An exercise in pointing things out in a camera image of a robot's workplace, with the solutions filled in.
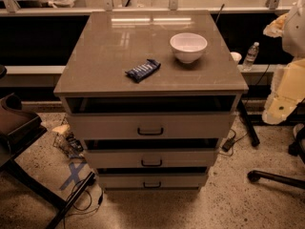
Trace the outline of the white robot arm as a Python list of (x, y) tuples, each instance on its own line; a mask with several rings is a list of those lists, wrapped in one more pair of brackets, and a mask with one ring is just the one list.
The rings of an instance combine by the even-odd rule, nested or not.
[(274, 71), (271, 93), (267, 97), (262, 119), (276, 125), (284, 120), (305, 99), (305, 0), (297, 0), (288, 14), (276, 19), (282, 29), (268, 30), (267, 34), (281, 31), (282, 48), (294, 59)]

